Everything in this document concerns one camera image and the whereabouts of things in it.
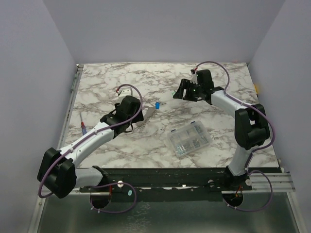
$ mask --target red and blue screwdriver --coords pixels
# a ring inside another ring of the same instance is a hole
[[[86,126],[85,126],[84,123],[83,123],[81,112],[80,112],[80,118],[81,118],[82,135],[84,135],[84,134],[86,134]]]

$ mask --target wall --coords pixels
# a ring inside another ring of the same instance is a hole
[[[249,69],[276,126],[276,154],[292,174],[311,232],[311,1],[286,0]]]
[[[0,22],[0,232],[24,233],[76,65],[42,0],[2,1]]]
[[[77,63],[249,62],[284,0],[44,0]]]

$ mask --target white connector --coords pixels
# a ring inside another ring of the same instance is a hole
[[[130,87],[124,87],[119,90],[118,95],[119,95],[119,102],[121,103],[124,97],[133,95],[133,90]]]

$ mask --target white marble surface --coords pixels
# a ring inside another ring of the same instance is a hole
[[[249,103],[258,101],[245,63],[224,64],[231,76],[229,93]],[[90,130],[99,119],[114,109],[118,101],[115,90],[123,83],[135,85],[144,98],[143,105],[160,109],[146,124],[134,125],[132,133],[121,134],[104,144],[85,159],[80,167],[225,167],[236,148],[234,119],[221,109],[206,102],[174,100],[172,93],[182,78],[191,79],[194,64],[124,63],[88,64],[84,66],[77,98],[70,119],[66,144],[81,135],[79,112]],[[215,86],[224,87],[225,72],[216,65],[203,65],[210,69]],[[200,120],[213,139],[208,147],[178,159],[167,145],[167,133],[192,121]],[[278,166],[270,147],[258,151],[250,166]]]

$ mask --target cable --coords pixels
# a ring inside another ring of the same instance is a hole
[[[101,131],[104,131],[104,130],[108,130],[108,129],[111,129],[111,128],[114,128],[114,127],[117,127],[117,126],[120,126],[120,125],[123,125],[123,124],[126,124],[130,121],[132,121],[135,117],[138,116],[138,114],[140,113],[141,111],[141,108],[142,108],[142,96],[141,96],[141,93],[139,92],[139,90],[134,87],[133,85],[131,84],[122,84],[120,85],[118,88],[117,88],[117,92],[118,90],[123,87],[123,86],[129,86],[131,88],[133,88],[134,90],[137,91],[138,95],[139,95],[139,98],[140,98],[140,106],[139,106],[139,109],[138,111],[129,119],[123,121],[123,122],[120,122],[118,124],[115,124],[115,125],[109,125],[107,127],[104,127],[104,128],[101,128],[101,129],[98,129],[97,132],[101,132]],[[82,138],[80,141],[78,141],[74,146],[72,146],[72,149],[76,149],[81,143],[85,142],[86,140],[88,140],[90,137],[92,137],[93,135],[95,135],[96,132],[93,132],[93,133],[90,133],[88,136]],[[66,151],[64,154],[62,154],[58,159],[56,159],[54,161],[54,163],[52,163],[52,165],[49,167],[49,169],[46,171],[46,173],[44,174],[41,182],[40,182],[40,185],[39,185],[39,190],[38,190],[38,196],[40,198],[47,198],[49,196],[51,196],[53,193],[48,193],[46,195],[42,195],[42,188],[43,188],[43,185],[44,185],[44,182],[46,180],[46,178],[48,177],[49,173],[52,171],[52,169],[58,164],[59,161],[61,161],[66,155],[68,155],[69,153],[71,152],[71,150],[68,150]]]
[[[260,211],[260,210],[263,210],[263,209],[267,208],[267,207],[270,205],[270,203],[272,202],[272,198],[273,198],[273,188],[272,188],[271,181],[269,180],[268,176],[267,176],[266,174],[264,174],[262,171],[253,170],[253,171],[251,171],[250,173],[248,173],[248,175],[251,175],[251,174],[253,174],[253,173],[260,173],[261,175],[263,175],[263,176],[267,179],[267,181],[268,181],[268,183],[269,183],[271,192],[270,192],[270,197],[269,197],[269,200],[267,201],[267,203],[266,203],[264,206],[262,206],[262,207],[260,207],[260,208],[258,208],[258,209],[243,209],[243,208],[239,208],[239,207],[230,205],[230,204],[224,199],[224,201],[225,201],[225,203],[227,204],[228,207],[230,207],[230,208],[232,208],[232,209],[235,209],[235,210],[243,211],[243,212],[257,212],[257,211]]]
[[[92,202],[92,199],[91,199],[91,200],[90,200],[90,203],[91,203],[91,205],[92,205],[91,210],[95,209],[95,210],[97,210],[97,211],[99,211],[99,212],[109,213],[109,214],[122,214],[122,213],[125,213],[125,212],[131,210],[131,209],[136,205],[137,193],[136,193],[135,188],[134,188],[132,185],[130,185],[129,183],[121,183],[121,182],[120,182],[120,183],[109,183],[109,184],[105,184],[105,185],[101,185],[101,186],[94,186],[94,187],[92,187],[92,188],[105,188],[105,187],[108,187],[108,186],[111,187],[112,185],[118,185],[118,184],[127,185],[127,186],[131,187],[131,189],[133,190],[133,192],[134,192],[134,201],[133,201],[133,203],[132,203],[132,205],[131,205],[130,207],[128,207],[128,208],[125,209],[125,210],[120,210],[120,211],[110,211],[110,210],[104,210],[104,209],[96,209],[96,208],[94,207],[93,202]]]
[[[243,106],[245,106],[245,107],[248,107],[248,108],[253,109],[253,110],[256,111],[258,114],[260,114],[260,115],[269,123],[269,125],[270,125],[270,127],[271,127],[271,130],[272,130],[272,138],[271,138],[270,143],[268,143],[266,146],[253,149],[253,150],[250,152],[250,154],[249,154],[249,156],[248,156],[248,158],[247,158],[247,160],[246,160],[246,163],[245,163],[245,165],[244,165],[245,170],[246,170],[246,172],[247,172],[247,174],[248,174],[249,176],[250,176],[251,174],[253,174],[253,173],[260,173],[261,175],[263,175],[263,176],[267,179],[267,181],[268,181],[268,183],[269,183],[269,185],[270,185],[270,189],[271,189],[271,193],[270,193],[270,197],[269,197],[268,202],[267,202],[264,206],[262,206],[262,207],[260,207],[260,208],[258,208],[258,209],[250,209],[250,210],[247,210],[247,209],[243,209],[243,208],[239,208],[239,207],[234,207],[234,206],[228,204],[228,203],[226,202],[226,200],[224,200],[228,207],[233,208],[233,209],[235,209],[235,210],[244,211],[244,212],[256,212],[256,211],[263,210],[263,209],[265,209],[265,208],[271,203],[272,198],[273,198],[273,188],[272,188],[271,181],[269,180],[269,178],[268,178],[263,172],[261,172],[261,171],[259,171],[259,170],[253,170],[252,172],[248,172],[248,167],[249,167],[249,164],[250,164],[250,162],[251,162],[251,160],[252,160],[252,158],[253,158],[253,153],[254,153],[254,152],[256,152],[256,151],[258,151],[258,150],[262,150],[262,149],[268,148],[269,146],[271,146],[271,145],[274,143],[274,141],[275,141],[275,139],[276,139],[276,133],[275,133],[276,131],[275,131],[275,128],[274,128],[273,124],[271,123],[271,121],[267,118],[267,116],[266,116],[264,113],[262,113],[262,112],[259,111],[257,108],[253,107],[252,105],[246,104],[246,103],[244,103],[244,102],[242,102],[242,101],[236,99],[235,97],[229,95],[229,94],[226,92],[227,89],[228,89],[229,83],[230,83],[230,75],[229,75],[228,70],[227,70],[223,65],[221,65],[221,64],[218,63],[218,62],[212,62],[212,61],[201,62],[201,63],[199,63],[199,64],[195,67],[194,71],[196,71],[200,65],[205,64],[205,63],[214,63],[214,64],[220,66],[220,67],[225,71],[225,73],[227,74],[228,80],[227,80],[227,84],[226,84],[226,86],[225,86],[225,88],[224,88],[224,94],[225,94],[226,96],[228,96],[229,99],[235,101],[236,103],[238,103],[238,104],[240,104],[240,105],[243,105]]]

